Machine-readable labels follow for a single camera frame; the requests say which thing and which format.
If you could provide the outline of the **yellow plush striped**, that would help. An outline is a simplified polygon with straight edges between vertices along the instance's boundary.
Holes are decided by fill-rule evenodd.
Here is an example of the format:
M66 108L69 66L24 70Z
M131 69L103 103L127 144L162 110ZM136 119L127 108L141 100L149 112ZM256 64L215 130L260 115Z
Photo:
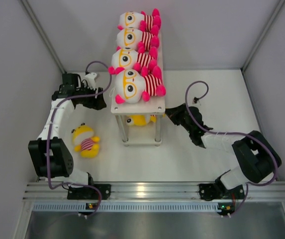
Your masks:
M154 115L131 115L126 119L128 126L146 126L150 122L156 122Z

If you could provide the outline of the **white plush pink striped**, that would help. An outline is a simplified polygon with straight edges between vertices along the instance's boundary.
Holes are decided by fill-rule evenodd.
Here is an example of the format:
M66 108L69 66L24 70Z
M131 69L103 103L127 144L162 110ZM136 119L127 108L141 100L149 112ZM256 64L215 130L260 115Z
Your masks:
M127 11L121 14L119 17L119 23L117 28L119 30L122 30L125 28L133 27L142 31L151 32L151 30L154 29L155 26L160 29L161 25L162 20L160 17L160 11L155 8L153 9L151 15L146 14L144 11Z
M150 32L133 27L123 28L117 34L116 44L120 48L149 51L152 47L160 46L158 34L159 28L156 25L151 28Z

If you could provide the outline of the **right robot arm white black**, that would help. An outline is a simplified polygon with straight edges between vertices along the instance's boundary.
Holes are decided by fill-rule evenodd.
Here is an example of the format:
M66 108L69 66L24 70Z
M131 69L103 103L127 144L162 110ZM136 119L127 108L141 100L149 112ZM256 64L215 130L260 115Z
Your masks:
M261 183L282 164L280 156L259 131L253 130L248 134L210 133L212 129L204 124L199 109L186 104L168 108L165 114L174 125L180 125L188 132L194 145L219 149L237 159L237 167L224 172L213 183L199 185L203 200L229 199L232 196L243 199L240 190L244 184Z

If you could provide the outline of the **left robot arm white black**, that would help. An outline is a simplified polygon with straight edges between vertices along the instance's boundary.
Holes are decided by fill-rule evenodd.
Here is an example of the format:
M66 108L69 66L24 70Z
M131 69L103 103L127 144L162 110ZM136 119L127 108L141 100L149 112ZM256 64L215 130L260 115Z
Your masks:
M73 156L64 142L69 118L78 105L88 109L106 108L106 91L95 84L96 73L86 72L82 78L76 73L64 73L62 84L51 97L47 122L36 140L28 144L28 151L38 177L47 180L50 189L68 190L70 200L105 200L110 195L109 184L96 184L85 171L74 168Z

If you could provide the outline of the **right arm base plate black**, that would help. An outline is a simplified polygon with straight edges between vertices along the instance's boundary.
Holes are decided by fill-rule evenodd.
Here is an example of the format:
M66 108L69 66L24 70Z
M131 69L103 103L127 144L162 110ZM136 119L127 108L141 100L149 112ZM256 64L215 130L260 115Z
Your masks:
M226 189L223 185L215 183L199 184L199 195L202 200L212 201L217 199L244 199L243 186Z

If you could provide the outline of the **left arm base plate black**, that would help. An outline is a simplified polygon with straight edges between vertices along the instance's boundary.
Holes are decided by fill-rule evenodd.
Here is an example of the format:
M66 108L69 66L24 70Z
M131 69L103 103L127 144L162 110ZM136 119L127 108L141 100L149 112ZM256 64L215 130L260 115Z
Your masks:
M95 184L94 185L101 193L101 199L107 200L111 195L110 184ZM99 194L95 189L88 187L69 187L68 200L98 200Z

